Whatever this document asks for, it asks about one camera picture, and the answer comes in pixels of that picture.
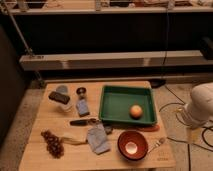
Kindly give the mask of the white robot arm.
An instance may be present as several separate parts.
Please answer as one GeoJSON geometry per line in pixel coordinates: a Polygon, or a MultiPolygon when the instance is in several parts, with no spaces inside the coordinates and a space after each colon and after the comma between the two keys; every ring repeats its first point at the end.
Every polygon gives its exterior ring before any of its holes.
{"type": "Polygon", "coordinates": [[[191,101],[184,105],[182,118],[191,129],[202,127],[213,116],[213,82],[195,86],[191,101]]]}

